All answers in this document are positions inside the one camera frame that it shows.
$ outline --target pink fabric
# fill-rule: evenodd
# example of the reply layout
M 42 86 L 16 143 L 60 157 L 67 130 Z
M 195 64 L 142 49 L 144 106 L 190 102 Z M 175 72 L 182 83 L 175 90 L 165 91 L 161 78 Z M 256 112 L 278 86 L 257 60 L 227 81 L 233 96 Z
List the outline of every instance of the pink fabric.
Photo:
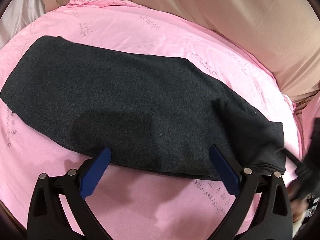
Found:
M 310 136 L 313 130 L 314 118 L 320 117 L 320 92 L 318 92 L 307 106 L 298 114 L 303 130 L 303 153 L 307 153 L 310 146 Z
M 273 76 L 253 56 L 208 29 L 128 1 L 71 0 L 28 25 L 0 51 L 0 87 L 23 53 L 43 35 L 125 52 L 187 58 L 269 120 L 282 122 L 285 145 L 299 156 L 292 103 L 280 93 Z M 39 174 L 62 175 L 87 157 L 28 127 L 3 101 L 0 128 L 0 199 L 26 226 Z M 286 183 L 294 178 L 293 170 L 287 163 Z M 233 200 L 220 181 L 166 177 L 110 165 L 87 203 L 116 240 L 194 240 L 207 239 Z M 259 195 L 240 231 L 248 228 L 258 201 Z M 66 214 L 79 232 L 67 207 Z

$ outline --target metal pin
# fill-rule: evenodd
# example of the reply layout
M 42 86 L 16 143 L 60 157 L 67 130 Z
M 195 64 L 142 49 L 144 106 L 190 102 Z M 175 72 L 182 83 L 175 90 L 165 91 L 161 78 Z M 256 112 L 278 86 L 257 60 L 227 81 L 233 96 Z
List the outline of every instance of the metal pin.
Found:
M 277 177 L 277 178 L 280 178 L 281 177 L 281 173 L 279 171 L 275 171 L 274 175 Z
M 47 174 L 41 173 L 40 176 L 39 176 L 39 179 L 45 179 L 46 176 L 47 176 Z
M 75 175 L 76 173 L 77 173 L 77 170 L 75 170 L 75 169 L 71 169 L 71 170 L 68 171 L 68 175 L 69 175 L 69 176 L 73 176 L 73 175 Z
M 243 172 L 244 172 L 245 174 L 250 175 L 250 174 L 252 173 L 252 170 L 251 170 L 250 168 L 244 168 L 244 169 L 243 169 Z

